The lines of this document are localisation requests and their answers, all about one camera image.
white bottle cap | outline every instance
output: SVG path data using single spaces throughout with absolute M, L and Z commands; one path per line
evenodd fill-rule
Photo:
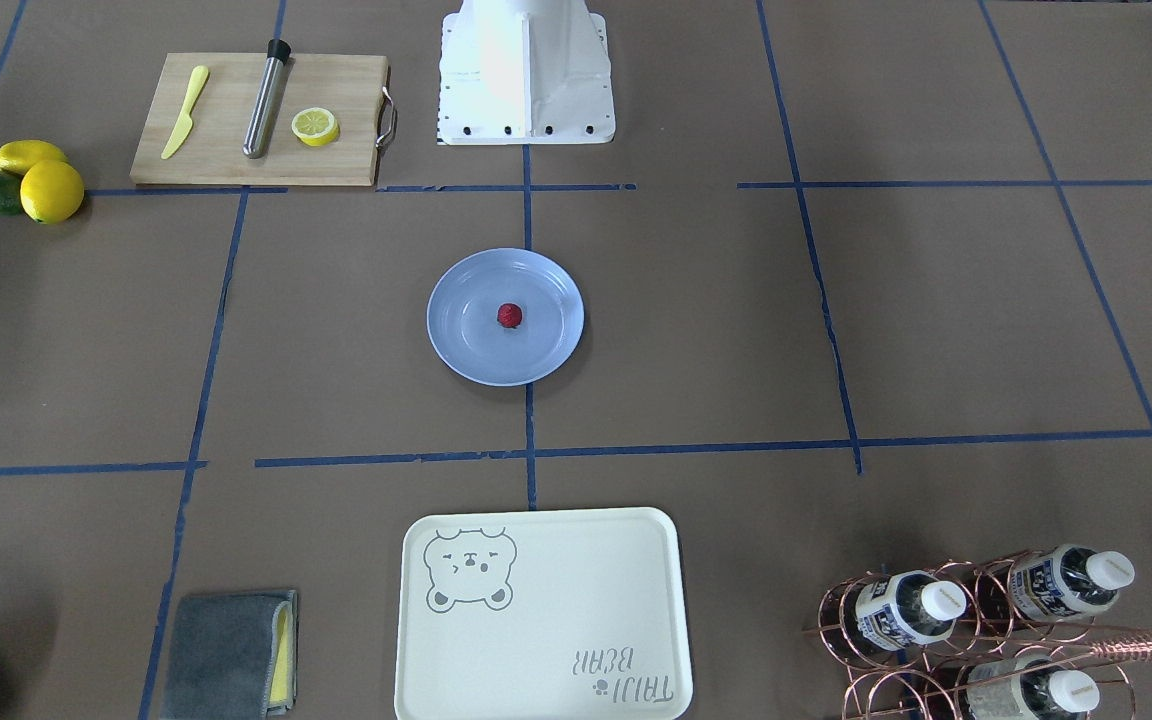
M 947 579 L 929 584 L 919 592 L 919 600 L 923 600 L 923 609 L 937 620 L 954 620 L 968 609 L 968 596 L 963 588 Z
M 1101 703 L 1101 688 L 1082 670 L 1055 670 L 1047 680 L 1047 689 L 1066 712 L 1091 712 Z
M 1132 584 L 1135 568 L 1121 552 L 1097 552 L 1087 558 L 1087 577 L 1107 591 L 1116 591 Z

bear drawing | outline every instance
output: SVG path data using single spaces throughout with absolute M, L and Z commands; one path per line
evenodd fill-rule
M 450 611 L 456 602 L 484 602 L 502 611 L 513 600 L 509 568 L 518 555 L 505 529 L 457 530 L 452 537 L 439 530 L 425 546 L 431 588 L 425 597 L 433 612 Z

raspberry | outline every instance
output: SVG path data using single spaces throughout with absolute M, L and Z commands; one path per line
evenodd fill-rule
M 518 323 L 522 323 L 522 306 L 506 302 L 497 310 L 497 321 L 507 328 L 517 328 Z

cutting board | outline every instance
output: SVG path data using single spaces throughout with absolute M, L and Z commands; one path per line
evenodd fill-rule
M 194 130 L 169 159 L 162 146 L 172 135 L 189 73 L 206 65 L 211 74 L 194 106 Z M 162 65 L 145 131 L 132 160 L 132 181 L 170 184 L 328 184 L 376 182 L 376 132 L 389 60 L 377 55 L 291 55 L 270 151 L 243 156 L 243 138 L 265 73 L 262 53 L 172 53 Z M 340 137 L 310 147 L 291 135 L 291 119 L 305 108 L 338 118 Z

bottle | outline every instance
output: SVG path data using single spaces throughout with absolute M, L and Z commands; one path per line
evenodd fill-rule
M 1029 620 L 1052 621 L 1087 617 L 1111 608 L 1119 590 L 1132 584 L 1132 561 L 1121 552 L 1097 552 L 1062 544 L 1038 558 L 1021 560 L 995 575 L 998 583 L 980 583 L 980 611 L 988 620 L 1006 621 L 1010 605 Z M 1001 585 L 1007 588 L 1006 594 Z
M 950 691 L 950 680 L 942 682 L 954 698 L 963 720 L 1084 720 L 1101 702 L 1101 689 L 1083 670 L 1043 667 L 1007 680 L 984 683 L 1025 667 L 1051 665 L 1047 655 L 1013 657 L 972 667 L 967 687 Z M 960 675 L 958 670 L 950 674 Z M 925 692 L 929 720 L 954 720 L 954 711 L 942 694 Z
M 858 651 L 870 657 L 924 646 L 947 638 L 967 606 L 957 584 L 923 570 L 901 573 L 861 585 L 826 607 L 823 624 L 835 624 L 841 612 L 844 629 L 826 630 L 824 642 L 842 659 L 858 659 Z

